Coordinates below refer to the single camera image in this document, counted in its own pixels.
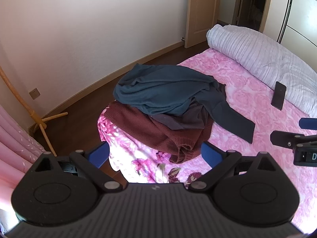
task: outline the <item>brown knit sweater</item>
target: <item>brown knit sweater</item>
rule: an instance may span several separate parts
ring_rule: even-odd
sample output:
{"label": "brown knit sweater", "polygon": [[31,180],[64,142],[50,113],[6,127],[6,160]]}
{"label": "brown knit sweater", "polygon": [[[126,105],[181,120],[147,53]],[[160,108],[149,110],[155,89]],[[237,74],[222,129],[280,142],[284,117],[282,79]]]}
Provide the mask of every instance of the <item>brown knit sweater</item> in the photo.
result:
{"label": "brown knit sweater", "polygon": [[171,130],[135,107],[110,103],[105,117],[143,144],[172,154],[170,162],[180,164],[200,155],[200,146],[208,140],[213,120],[208,116],[205,129]]}

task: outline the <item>floral bedsheet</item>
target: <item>floral bedsheet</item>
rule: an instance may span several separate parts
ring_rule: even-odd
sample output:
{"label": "floral bedsheet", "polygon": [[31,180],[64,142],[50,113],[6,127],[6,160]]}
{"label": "floral bedsheet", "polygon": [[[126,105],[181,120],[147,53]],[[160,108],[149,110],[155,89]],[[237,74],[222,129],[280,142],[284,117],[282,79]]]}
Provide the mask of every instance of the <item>floral bedsheet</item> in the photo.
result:
{"label": "floral bedsheet", "polygon": [[[256,124],[252,144],[215,123],[208,141],[224,151],[234,149],[243,155],[269,152],[300,194],[300,205],[293,223],[303,232],[315,230],[317,168],[294,166],[292,151],[273,146],[270,142],[270,134],[274,130],[317,134],[316,131],[299,128],[299,119],[308,116],[288,101],[284,102],[282,111],[271,106],[273,91],[239,63],[214,49],[195,55],[180,65],[213,75],[216,80],[225,83],[229,105]],[[151,149],[116,127],[104,117],[105,110],[98,120],[100,138],[110,145],[110,165],[114,170],[120,170],[128,182],[183,182],[187,186],[211,169],[201,156],[183,164],[170,163],[168,153]]]}

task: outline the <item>wooden floor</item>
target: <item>wooden floor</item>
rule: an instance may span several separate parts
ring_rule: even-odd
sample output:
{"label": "wooden floor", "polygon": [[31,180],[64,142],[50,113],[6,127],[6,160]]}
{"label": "wooden floor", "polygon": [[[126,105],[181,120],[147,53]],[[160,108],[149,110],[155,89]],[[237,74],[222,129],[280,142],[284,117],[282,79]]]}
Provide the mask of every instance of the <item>wooden floor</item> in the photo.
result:
{"label": "wooden floor", "polygon": [[[208,48],[207,42],[200,43],[190,48],[179,47],[145,64],[179,64]],[[65,110],[68,112],[68,116],[54,119],[47,123],[48,127],[46,133],[57,155],[68,155],[76,149],[88,151],[100,144],[97,120],[104,108],[114,100],[112,92],[120,78],[121,76],[68,107]],[[36,131],[34,137],[46,150],[49,151],[40,130]],[[115,179],[121,183],[124,182],[121,173],[118,174],[117,172],[114,172],[108,161],[102,166],[102,170],[110,176],[117,174]]]}

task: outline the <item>curtain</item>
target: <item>curtain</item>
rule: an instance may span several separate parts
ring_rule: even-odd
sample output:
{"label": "curtain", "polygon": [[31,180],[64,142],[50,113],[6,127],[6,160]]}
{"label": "curtain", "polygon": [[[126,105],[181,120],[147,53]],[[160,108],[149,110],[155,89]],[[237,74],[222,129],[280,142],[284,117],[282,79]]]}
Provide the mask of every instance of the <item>curtain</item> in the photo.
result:
{"label": "curtain", "polygon": [[44,151],[0,105],[0,209],[12,211],[14,188]]}

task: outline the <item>smartphone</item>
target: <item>smartphone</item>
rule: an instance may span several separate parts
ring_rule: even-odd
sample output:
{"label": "smartphone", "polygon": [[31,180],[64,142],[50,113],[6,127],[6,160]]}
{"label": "smartphone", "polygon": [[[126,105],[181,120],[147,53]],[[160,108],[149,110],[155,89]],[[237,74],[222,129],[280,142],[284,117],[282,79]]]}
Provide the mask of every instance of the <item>smartphone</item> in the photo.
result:
{"label": "smartphone", "polygon": [[285,93],[286,93],[286,86],[283,85],[282,83],[276,82],[271,105],[273,105],[279,110],[282,110]]}

